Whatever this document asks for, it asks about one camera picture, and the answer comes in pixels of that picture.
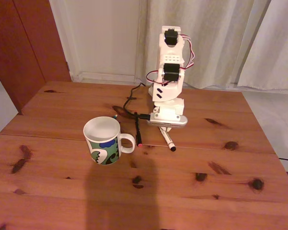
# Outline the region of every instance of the mug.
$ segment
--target mug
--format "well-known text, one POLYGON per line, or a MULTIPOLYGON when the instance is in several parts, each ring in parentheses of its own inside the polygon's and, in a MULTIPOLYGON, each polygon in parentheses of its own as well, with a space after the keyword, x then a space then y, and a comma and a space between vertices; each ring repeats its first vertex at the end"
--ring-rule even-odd
POLYGON ((112 164, 120 158, 122 152, 132 153, 135 147, 133 136, 120 133, 119 122, 109 116, 100 116, 89 120, 83 128, 83 133, 91 157, 97 164, 112 164), (121 145, 123 138, 131 141, 131 148, 121 145))

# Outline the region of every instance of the white curtain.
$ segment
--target white curtain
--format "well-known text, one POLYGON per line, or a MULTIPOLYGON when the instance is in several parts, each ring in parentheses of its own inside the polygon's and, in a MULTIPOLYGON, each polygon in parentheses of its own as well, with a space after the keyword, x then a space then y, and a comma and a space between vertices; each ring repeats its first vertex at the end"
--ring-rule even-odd
MULTIPOLYGON (((254 0, 148 0, 142 1, 138 78, 155 70, 161 26, 180 26, 192 38, 194 66, 185 82, 205 88, 226 87, 235 66, 254 0)), ((184 59, 189 59, 185 46, 184 59)))
POLYGON ((288 0, 270 2, 238 86, 288 89, 288 0))

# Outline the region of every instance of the wooden table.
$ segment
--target wooden table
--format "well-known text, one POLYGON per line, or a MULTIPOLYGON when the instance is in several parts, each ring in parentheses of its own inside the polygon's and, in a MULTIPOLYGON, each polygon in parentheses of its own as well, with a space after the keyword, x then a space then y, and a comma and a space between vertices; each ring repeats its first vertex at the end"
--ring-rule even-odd
MULTIPOLYGON (((171 152, 141 121, 144 146, 90 159, 86 121, 119 114, 131 86, 50 82, 0 133, 0 230, 288 229, 288 176, 239 92, 183 90, 171 152)), ((147 88, 129 108, 152 109, 147 88)))

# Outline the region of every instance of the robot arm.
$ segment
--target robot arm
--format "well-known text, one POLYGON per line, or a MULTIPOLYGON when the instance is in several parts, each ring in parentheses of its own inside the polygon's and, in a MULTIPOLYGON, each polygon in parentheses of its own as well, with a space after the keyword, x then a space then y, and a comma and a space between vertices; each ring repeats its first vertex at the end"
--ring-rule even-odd
POLYGON ((182 57, 184 38, 180 32, 178 26, 163 26, 159 36, 158 76, 149 89, 155 106, 148 121, 150 125, 184 127, 188 122, 183 116, 184 101, 177 98, 182 90, 185 72, 182 57))

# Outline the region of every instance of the wood grain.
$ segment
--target wood grain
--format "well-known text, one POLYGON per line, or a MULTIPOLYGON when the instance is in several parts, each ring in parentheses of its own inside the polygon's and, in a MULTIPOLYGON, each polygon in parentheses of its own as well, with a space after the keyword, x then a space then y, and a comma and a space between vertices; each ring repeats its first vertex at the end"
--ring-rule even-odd
MULTIPOLYGON (((2 131, 3 134, 84 140, 84 124, 96 116, 113 116, 112 106, 122 106, 132 86, 49 82, 2 131)), ((149 113, 153 104, 148 88, 134 92, 128 108, 149 113)), ((178 147, 224 149, 236 142, 237 149, 274 153, 256 118, 240 92, 183 90, 184 114, 189 122, 173 129, 171 138, 178 147)), ((119 115, 122 133, 135 134, 134 121, 119 115)), ((145 145, 165 146, 157 127, 141 121, 145 145)))
POLYGON ((18 111, 45 84, 12 0, 0 1, 0 81, 18 111))
POLYGON ((48 0, 13 0, 46 81, 71 81, 48 0))
POLYGON ((90 159, 85 141, 0 135, 3 224, 7 229, 288 229, 288 177, 275 154, 146 146, 100 166, 90 159), (20 146, 27 146, 31 158, 11 174, 11 165, 24 157, 20 146), (230 175, 219 174, 210 162, 230 175), (207 177, 196 181, 196 173, 207 177), (250 187, 254 178, 264 182, 262 190, 250 187))

